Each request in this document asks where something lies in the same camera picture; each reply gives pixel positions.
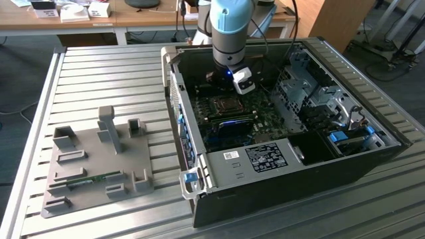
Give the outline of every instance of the white object on desk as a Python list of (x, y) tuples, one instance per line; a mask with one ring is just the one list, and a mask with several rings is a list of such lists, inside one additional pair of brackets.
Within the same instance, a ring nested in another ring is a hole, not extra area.
[(59, 13), (57, 9), (45, 9), (45, 10), (34, 10), (35, 15), (38, 18), (43, 17), (59, 17)]
[(198, 13), (187, 13), (186, 20), (196, 20), (199, 18)]
[(110, 17), (111, 5), (107, 2), (93, 2), (89, 7), (89, 14), (91, 17)]
[(31, 2), (29, 2), (27, 0), (11, 0), (11, 1), (19, 7), (31, 6)]
[(87, 8), (82, 5), (69, 4), (61, 9), (61, 22), (90, 21)]

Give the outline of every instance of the robotic arm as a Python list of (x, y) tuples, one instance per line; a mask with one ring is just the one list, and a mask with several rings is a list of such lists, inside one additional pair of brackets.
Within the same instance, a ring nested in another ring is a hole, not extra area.
[(199, 31), (195, 44), (212, 44), (215, 71), (208, 81), (220, 88), (230, 85), (239, 94), (255, 89), (252, 73), (244, 64), (247, 36), (262, 37), (276, 12), (275, 0), (200, 0)]

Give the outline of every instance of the power supply label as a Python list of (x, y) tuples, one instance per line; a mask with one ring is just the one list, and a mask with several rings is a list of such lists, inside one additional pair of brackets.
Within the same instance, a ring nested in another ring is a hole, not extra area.
[(258, 173), (288, 166), (276, 143), (247, 148), (246, 151)]

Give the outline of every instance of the small circuit board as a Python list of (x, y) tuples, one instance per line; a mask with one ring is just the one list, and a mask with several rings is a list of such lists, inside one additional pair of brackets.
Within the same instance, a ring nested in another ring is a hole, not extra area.
[(290, 134), (264, 89), (247, 95), (194, 97), (191, 103), (208, 152), (268, 142)]

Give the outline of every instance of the white cable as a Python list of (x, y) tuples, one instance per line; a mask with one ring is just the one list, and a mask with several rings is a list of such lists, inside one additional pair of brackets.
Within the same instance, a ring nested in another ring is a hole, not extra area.
[(25, 116), (23, 112), (34, 105), (37, 105), (39, 103), (38, 102), (34, 102), (31, 105), (26, 106), (25, 108), (22, 108), (19, 111), (15, 111), (15, 112), (0, 112), (0, 115), (3, 116), (9, 116), (9, 115), (15, 115), (15, 114), (19, 114), (29, 122), (30, 124), (33, 124), (31, 120)]

